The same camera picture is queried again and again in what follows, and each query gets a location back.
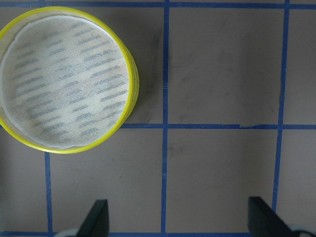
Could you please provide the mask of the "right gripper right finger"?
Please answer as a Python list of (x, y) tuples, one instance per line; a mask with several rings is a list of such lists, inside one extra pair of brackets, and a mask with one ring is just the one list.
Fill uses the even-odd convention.
[(263, 201), (261, 197), (248, 198), (247, 226), (252, 237), (298, 237)]

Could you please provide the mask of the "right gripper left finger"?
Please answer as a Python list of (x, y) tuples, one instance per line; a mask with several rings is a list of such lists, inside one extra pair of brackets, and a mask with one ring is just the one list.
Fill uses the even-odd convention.
[(78, 237), (107, 237), (109, 234), (109, 208), (106, 199), (98, 199), (80, 226)]

